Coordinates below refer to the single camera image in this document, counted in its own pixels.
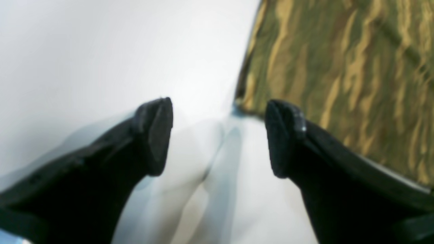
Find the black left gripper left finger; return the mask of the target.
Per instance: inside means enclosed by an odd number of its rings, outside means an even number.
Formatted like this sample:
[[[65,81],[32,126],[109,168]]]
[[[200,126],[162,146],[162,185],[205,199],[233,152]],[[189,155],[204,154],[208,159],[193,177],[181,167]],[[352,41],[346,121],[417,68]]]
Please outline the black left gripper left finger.
[[[167,160],[173,105],[142,104],[90,145],[1,193],[1,229],[33,244],[110,244],[135,186]]]

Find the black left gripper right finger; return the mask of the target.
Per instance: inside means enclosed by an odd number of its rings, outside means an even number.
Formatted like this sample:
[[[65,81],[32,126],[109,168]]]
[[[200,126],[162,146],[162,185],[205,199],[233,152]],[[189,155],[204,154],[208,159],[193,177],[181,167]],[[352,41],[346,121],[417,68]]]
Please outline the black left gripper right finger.
[[[432,244],[433,190],[357,155],[295,105],[264,116],[270,164],[300,190],[320,244]]]

